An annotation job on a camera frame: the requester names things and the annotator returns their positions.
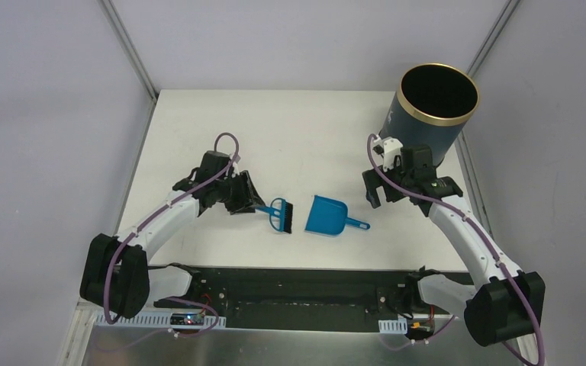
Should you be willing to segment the blue hand brush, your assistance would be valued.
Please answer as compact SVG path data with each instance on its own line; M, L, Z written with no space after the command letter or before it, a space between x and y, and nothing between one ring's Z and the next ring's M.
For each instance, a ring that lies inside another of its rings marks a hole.
M286 199L274 198L269 205L258 206L256 210L269 215L269 224L276 232L292 234L294 205Z

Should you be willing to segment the blue plastic dustpan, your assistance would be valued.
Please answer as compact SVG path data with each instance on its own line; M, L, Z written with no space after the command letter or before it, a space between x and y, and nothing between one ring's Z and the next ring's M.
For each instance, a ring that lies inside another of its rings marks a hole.
M349 217L347 205L338 200L315 195L305 230L326 236L338 236L347 226L369 230L370 224Z

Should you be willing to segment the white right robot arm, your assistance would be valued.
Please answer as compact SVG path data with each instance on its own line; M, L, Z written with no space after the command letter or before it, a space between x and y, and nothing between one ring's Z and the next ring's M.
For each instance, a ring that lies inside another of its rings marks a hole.
M533 335L542 348L544 280L504 254L475 218L459 185L438 176L430 147L405 147L395 138L372 135L367 154L370 160L381 156L382 163L373 163L362 174L366 200L380 207L379 188L388 202L408 198L449 240L472 279L464 285L440 271L420 268L407 276L401 314L410 316L433 305L463 319L481 346Z

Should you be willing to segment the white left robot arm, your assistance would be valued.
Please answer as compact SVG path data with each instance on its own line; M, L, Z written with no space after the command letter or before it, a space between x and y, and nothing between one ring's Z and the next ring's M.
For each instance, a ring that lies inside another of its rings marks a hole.
M264 204L247 170L234 157L207 151L189 176L177 181L153 212L113 236L98 234L90 243L79 289L82 299L99 305L109 324L130 319L145 306L173 297L196 307L202 288L178 265L150 268L150 259L207 209L223 204L229 214L253 213Z

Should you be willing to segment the dark bin with gold rim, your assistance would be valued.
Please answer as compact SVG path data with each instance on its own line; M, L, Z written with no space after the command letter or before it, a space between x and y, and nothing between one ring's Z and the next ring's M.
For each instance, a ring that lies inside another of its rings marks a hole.
M378 135L403 146L429 146L438 166L479 102L467 73L442 63L416 65L402 75Z

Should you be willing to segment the black mounting base plate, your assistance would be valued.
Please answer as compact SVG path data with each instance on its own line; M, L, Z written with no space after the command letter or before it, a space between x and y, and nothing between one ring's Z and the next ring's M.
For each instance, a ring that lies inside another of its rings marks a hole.
M231 329L377 332L411 302L408 279L418 270L318 270L194 267L183 299L201 301Z

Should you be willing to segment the aluminium frame rail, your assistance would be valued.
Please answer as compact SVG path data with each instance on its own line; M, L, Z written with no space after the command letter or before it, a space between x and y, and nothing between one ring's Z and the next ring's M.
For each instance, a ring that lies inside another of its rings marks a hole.
M131 274L114 273L110 279L105 274L84 274L80 285L80 297L107 307L109 312L130 319L136 316L147 304L155 301L178 297L187 293L190 274L179 272L185 283L177 280L165 280L167 288L158 288L159 280L150 279L157 270ZM531 311L540 321L543 311L545 285L536 273L519 272L513 278L499 280L493 277L483 284L474 296L464 300L465 318L479 318L483 323L497 320L501 326L509 326L510 322L527 321Z

